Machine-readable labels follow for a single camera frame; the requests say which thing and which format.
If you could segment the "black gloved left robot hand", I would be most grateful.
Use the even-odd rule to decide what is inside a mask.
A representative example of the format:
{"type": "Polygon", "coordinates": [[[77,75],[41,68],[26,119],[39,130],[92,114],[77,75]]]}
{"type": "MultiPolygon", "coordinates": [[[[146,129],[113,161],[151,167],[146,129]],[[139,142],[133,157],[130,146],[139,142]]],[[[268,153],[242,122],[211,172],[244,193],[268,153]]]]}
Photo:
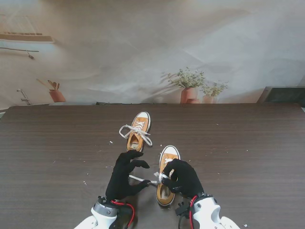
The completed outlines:
{"type": "Polygon", "coordinates": [[[146,161],[137,159],[141,156],[143,156],[143,153],[136,150],[129,150],[126,153],[121,153],[119,155],[105,192],[107,202],[134,196],[151,184],[151,181],[149,180],[141,181],[136,185],[129,184],[129,174],[136,167],[146,169],[150,167],[146,161]]]}

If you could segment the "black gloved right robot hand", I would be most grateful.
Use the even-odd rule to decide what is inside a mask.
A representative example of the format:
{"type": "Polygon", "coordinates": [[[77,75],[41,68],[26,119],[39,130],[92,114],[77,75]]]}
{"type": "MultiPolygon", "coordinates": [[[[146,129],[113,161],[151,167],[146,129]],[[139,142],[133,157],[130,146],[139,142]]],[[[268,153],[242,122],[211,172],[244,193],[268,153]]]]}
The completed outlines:
{"type": "Polygon", "coordinates": [[[172,193],[181,193],[187,198],[193,198],[197,194],[204,193],[202,184],[194,168],[186,161],[173,159],[166,164],[163,174],[171,178],[162,178],[162,183],[169,188],[172,193]]]}

